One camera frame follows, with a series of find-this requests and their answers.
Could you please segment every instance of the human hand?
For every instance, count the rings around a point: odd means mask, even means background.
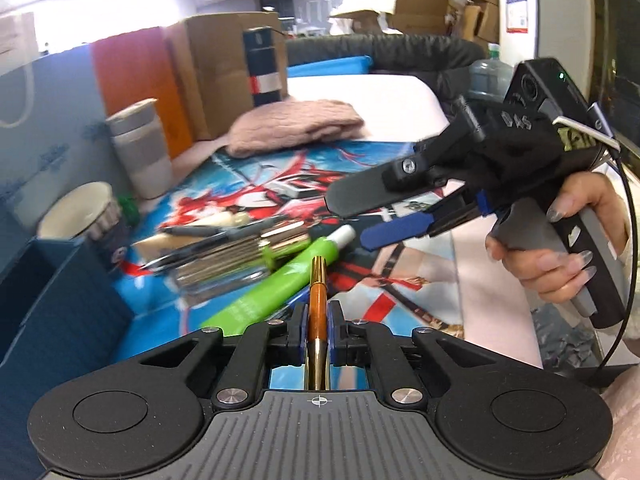
[[[607,238],[620,255],[628,240],[626,204],[605,175],[583,172],[569,176],[546,216],[550,222],[557,222],[575,215],[587,205],[593,208]],[[561,254],[549,249],[508,250],[491,236],[487,236],[485,245],[492,259],[501,260],[522,286],[534,290],[549,303],[571,300],[596,272],[595,267],[587,267],[593,257],[590,251]]]

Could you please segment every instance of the orange box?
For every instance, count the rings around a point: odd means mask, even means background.
[[[155,98],[169,156],[175,158],[193,145],[191,124],[161,27],[111,36],[90,47],[108,116],[142,99]]]

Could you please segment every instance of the white cable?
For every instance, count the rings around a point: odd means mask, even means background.
[[[598,142],[601,142],[610,148],[613,148],[617,152],[620,151],[620,143],[616,139],[612,139],[605,134],[601,134],[598,130],[594,130],[586,126],[585,124],[579,123],[578,121],[574,121],[569,117],[559,116],[554,119],[554,124],[562,124],[562,126],[568,126],[569,128],[573,128],[574,130],[578,130],[585,135],[593,137]]]
[[[24,70],[24,89],[25,89],[24,109],[20,114],[20,118],[18,118],[18,120],[14,121],[13,123],[7,123],[2,119],[0,119],[0,128],[4,128],[4,129],[17,128],[21,124],[24,124],[26,120],[29,119],[31,112],[33,111],[33,104],[35,102],[35,81],[33,76],[33,65],[32,65],[31,59],[29,59],[27,45],[24,39],[26,32],[24,30],[24,25],[22,23],[21,14],[17,15],[16,22],[20,28],[20,34],[18,34],[18,36],[20,37],[20,42],[22,43],[21,47],[24,53],[24,65],[22,67]]]

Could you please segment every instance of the plastic water bottle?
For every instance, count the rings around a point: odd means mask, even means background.
[[[513,66],[500,61],[500,45],[489,44],[489,59],[481,59],[469,67],[471,86],[467,95],[474,99],[503,102],[511,84]]]

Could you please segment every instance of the white cap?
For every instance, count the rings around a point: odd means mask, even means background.
[[[332,241],[338,249],[343,249],[349,245],[356,237],[356,229],[350,225],[338,227],[333,233],[328,235],[327,240]]]

